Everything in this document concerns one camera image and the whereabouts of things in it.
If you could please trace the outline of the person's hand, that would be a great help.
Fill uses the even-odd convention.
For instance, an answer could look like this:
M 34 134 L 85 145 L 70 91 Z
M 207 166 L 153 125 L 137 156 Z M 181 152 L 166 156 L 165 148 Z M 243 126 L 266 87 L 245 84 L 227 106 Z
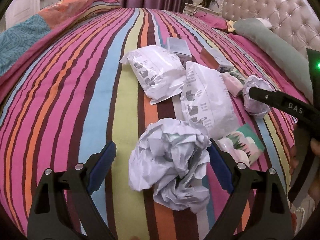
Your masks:
M 319 167 L 319 157 L 311 149 L 311 139 L 319 141 L 319 128 L 305 127 L 297 123 L 294 137 L 298 166 L 293 173 L 290 184 L 291 189 L 287 196 L 289 201 L 295 207 L 298 207 L 308 194 Z

